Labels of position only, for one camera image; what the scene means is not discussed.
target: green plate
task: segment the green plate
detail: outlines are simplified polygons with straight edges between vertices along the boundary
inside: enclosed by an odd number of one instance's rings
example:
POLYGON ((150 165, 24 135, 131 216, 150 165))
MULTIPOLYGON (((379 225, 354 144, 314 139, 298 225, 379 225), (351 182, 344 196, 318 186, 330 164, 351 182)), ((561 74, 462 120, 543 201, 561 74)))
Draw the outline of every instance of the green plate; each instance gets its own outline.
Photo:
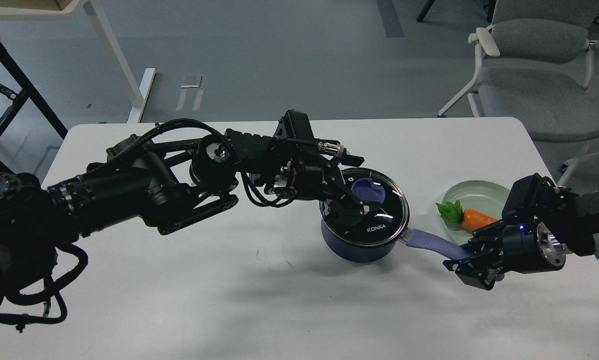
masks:
MULTIPOLYGON (((483 180, 470 180, 460 182, 448 189, 441 200, 443 203, 446 201, 455 203, 459 200, 464 209, 474 209, 495 219, 501 219, 502 209, 509 193, 510 190, 502 185, 483 180)), ((466 244, 471 238, 471 233, 461 227, 448 226, 446 221, 441 218, 440 220, 444 222, 448 234, 456 244, 466 244)))

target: pot handle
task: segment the pot handle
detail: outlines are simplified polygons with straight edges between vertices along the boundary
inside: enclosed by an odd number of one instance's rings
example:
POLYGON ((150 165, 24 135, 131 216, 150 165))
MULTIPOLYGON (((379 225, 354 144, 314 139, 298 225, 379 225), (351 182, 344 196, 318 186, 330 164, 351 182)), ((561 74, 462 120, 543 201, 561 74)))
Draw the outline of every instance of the pot handle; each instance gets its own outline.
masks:
POLYGON ((471 257, 471 251, 453 244, 430 232, 418 230, 416 228, 406 228, 397 241, 404 243, 410 248, 427 249, 435 251, 451 260, 461 260, 471 257))

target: gray floor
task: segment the gray floor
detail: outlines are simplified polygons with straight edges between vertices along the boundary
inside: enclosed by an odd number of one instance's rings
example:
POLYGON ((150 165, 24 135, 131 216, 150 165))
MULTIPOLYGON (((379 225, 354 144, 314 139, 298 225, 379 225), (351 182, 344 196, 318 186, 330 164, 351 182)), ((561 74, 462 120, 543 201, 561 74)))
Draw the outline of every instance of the gray floor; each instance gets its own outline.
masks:
MULTIPOLYGON (((483 0, 438 0, 416 23, 423 3, 103 0, 135 76, 157 68, 146 123, 275 120, 291 108, 311 119, 434 117, 471 78, 466 39, 487 21, 483 0), (196 75, 203 76, 203 96, 199 89, 183 93, 183 79, 196 75)), ((589 38, 599 39, 599 25, 589 38)), ((84 13, 0 22, 0 39, 68 128, 125 123, 130 103, 84 13)), ((583 59, 562 69, 583 75, 583 59)), ((0 81, 16 87, 1 66, 0 81)), ((589 93, 599 109, 599 51, 589 93)), ((0 114, 5 104, 0 96, 0 114)), ((447 115, 471 116, 468 102, 447 115)), ((29 104, 2 137, 0 158, 43 178, 61 143, 29 104)), ((554 178, 580 145, 536 143, 554 178)), ((583 165, 570 185, 599 189, 599 161, 583 165)))

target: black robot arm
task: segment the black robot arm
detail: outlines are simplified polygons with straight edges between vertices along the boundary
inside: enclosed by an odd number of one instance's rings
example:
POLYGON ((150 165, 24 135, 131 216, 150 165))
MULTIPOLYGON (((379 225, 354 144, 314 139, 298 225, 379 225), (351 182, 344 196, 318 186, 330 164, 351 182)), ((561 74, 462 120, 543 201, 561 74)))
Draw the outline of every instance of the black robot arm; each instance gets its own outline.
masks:
POLYGON ((338 221, 356 224, 377 211, 344 186, 340 165, 358 167, 363 157, 350 155, 338 141, 317 139, 303 112, 288 110, 272 136, 228 129, 224 135, 192 119, 157 124, 142 136, 131 135, 106 150, 107 161, 86 172, 41 189, 31 174, 0 173, 0 304, 45 303, 55 296, 61 316, 0 314, 16 325, 60 322, 66 305, 60 290, 84 270, 88 257, 73 244, 80 237, 133 217, 168 235, 232 208, 231 191, 240 173, 246 194, 260 207, 283 207, 293 200, 343 199, 338 221), (158 135, 179 128, 210 132, 199 139, 154 143, 158 135), (190 162, 192 184, 180 182, 173 166, 190 162), (261 194, 274 196, 267 198, 261 194), (57 250, 78 258, 78 265, 53 280, 57 250), (21 294, 43 280, 45 289, 21 294))
POLYGON ((501 219, 473 232, 472 255, 443 264, 465 284, 491 290, 509 271, 558 271, 566 255, 592 255, 599 233, 599 191, 576 194, 539 174, 517 180, 501 219))

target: carrot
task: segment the carrot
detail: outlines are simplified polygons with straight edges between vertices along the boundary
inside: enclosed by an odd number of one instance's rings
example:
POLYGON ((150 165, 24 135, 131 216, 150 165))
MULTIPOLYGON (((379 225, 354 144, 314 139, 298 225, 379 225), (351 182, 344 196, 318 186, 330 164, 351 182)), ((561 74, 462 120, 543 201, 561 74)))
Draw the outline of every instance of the carrot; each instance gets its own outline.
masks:
POLYGON ((464 228, 464 230, 472 233, 473 231, 484 228, 489 224, 493 224, 498 221, 496 218, 492 218, 487 214, 483 214, 478 210, 466 209, 464 210, 464 219, 459 225, 464 228))
POLYGON ((437 210, 439 210, 439 216, 444 221, 460 225, 469 233, 498 221, 498 219, 474 209, 463 210, 459 200, 455 201, 455 203, 446 201, 445 203, 436 203, 436 205, 437 210))

